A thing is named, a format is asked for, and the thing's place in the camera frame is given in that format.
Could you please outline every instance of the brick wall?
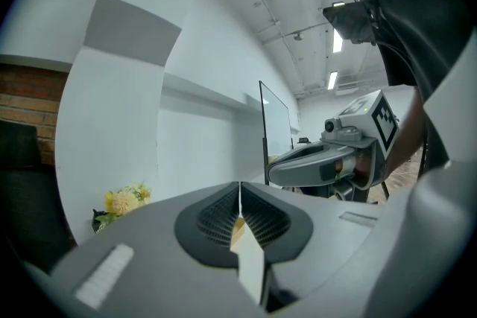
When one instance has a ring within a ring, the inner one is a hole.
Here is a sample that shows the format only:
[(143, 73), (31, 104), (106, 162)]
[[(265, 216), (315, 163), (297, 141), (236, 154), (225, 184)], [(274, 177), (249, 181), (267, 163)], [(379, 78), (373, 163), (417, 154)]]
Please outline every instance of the brick wall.
[(54, 133), (67, 73), (0, 64), (0, 119), (37, 128), (42, 162), (54, 165)]

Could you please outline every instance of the floor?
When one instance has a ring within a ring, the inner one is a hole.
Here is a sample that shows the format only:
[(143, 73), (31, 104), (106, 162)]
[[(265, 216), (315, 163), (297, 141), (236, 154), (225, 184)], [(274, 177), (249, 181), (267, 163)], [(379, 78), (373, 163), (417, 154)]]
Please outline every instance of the floor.
[[(398, 191), (400, 188), (410, 188), (416, 183), (417, 174), (419, 173), (420, 158), (423, 155), (422, 149), (419, 149), (411, 157), (410, 162), (406, 162), (401, 167), (397, 168), (387, 179), (386, 186), (389, 194)], [(386, 197), (382, 186), (377, 185), (370, 189), (370, 194), (367, 198), (369, 203), (378, 202), (380, 206), (386, 204)]]

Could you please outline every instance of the ceiling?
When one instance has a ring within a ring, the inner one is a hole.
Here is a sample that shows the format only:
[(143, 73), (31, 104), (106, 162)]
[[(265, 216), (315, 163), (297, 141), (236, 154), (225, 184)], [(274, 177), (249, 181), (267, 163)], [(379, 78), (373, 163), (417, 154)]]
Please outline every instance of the ceiling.
[[(329, 92), (331, 71), (338, 72), (336, 95), (387, 86), (377, 47), (345, 41), (341, 52), (332, 52), (333, 29), (322, 9), (337, 1), (354, 0), (225, 0), (274, 58), (298, 99)], [(304, 29), (295, 40), (294, 32)]]

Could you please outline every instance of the flower bouquet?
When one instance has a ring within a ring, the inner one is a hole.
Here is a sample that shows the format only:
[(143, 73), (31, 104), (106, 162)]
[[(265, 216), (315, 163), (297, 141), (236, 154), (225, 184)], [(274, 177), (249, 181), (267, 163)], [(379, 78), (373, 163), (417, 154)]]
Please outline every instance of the flower bouquet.
[(110, 225), (118, 217), (133, 211), (139, 207), (149, 204), (151, 201), (151, 189), (144, 184), (134, 183), (121, 188), (117, 192), (106, 193), (106, 211), (94, 211), (93, 230), (101, 231), (105, 226)]

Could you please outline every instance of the light fixture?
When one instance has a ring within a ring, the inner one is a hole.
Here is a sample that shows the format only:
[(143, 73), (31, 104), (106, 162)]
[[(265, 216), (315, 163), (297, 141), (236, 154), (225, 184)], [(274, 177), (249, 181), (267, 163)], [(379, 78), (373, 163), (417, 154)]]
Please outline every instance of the light fixture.
[(328, 90), (331, 90), (335, 87), (336, 78), (338, 77), (337, 71), (332, 71), (329, 75)]
[(337, 30), (333, 33), (333, 53), (341, 52), (343, 49), (343, 39)]
[[(342, 1), (337, 1), (336, 3), (332, 4), (333, 7), (339, 7), (341, 5), (344, 5), (344, 3)], [(341, 38), (338, 31), (334, 30), (334, 33), (333, 33), (333, 53), (341, 52), (341, 49), (343, 49), (343, 39)]]

